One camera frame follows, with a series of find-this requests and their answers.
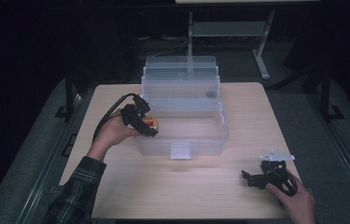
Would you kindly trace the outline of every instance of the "transparent plastic box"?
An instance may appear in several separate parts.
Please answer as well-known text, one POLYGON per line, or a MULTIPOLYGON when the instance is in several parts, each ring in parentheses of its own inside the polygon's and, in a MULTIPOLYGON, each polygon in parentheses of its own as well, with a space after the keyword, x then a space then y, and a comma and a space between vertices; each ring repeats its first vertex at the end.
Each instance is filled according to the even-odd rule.
POLYGON ((147 115, 159 121, 155 137, 136 137, 143 155, 186 160, 221 153, 229 131, 215 57, 147 58, 142 97, 147 115))

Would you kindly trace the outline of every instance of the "plaid sleeve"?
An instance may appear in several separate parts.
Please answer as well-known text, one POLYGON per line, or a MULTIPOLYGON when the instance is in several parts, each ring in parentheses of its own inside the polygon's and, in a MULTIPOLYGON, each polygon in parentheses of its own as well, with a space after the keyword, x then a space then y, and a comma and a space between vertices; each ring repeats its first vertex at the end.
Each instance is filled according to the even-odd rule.
POLYGON ((96 192, 105 164, 82 158, 69 180, 52 198, 45 223, 91 223, 96 192))

